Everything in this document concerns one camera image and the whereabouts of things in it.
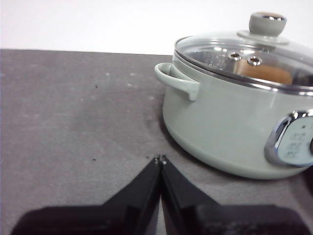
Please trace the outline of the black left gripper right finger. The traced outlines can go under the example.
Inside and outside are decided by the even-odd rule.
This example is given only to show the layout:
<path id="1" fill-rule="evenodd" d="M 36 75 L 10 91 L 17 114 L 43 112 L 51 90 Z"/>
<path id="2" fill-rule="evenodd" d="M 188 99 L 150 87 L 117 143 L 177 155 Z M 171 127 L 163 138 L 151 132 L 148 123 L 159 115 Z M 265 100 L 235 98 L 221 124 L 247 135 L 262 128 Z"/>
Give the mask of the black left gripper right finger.
<path id="1" fill-rule="evenodd" d="M 294 210 L 276 205 L 221 205 L 160 156 L 162 206 L 170 235 L 308 235 Z"/>

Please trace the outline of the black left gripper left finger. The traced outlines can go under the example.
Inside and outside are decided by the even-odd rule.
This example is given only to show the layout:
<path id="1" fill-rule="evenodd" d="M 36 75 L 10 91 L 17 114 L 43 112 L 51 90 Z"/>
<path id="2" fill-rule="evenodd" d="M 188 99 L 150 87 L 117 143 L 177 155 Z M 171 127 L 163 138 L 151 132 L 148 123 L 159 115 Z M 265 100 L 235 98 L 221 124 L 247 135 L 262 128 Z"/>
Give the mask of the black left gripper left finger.
<path id="1" fill-rule="evenodd" d="M 102 205 L 45 207 L 25 213 L 14 235 L 145 235 L 155 232 L 161 162 L 153 158 Z"/>

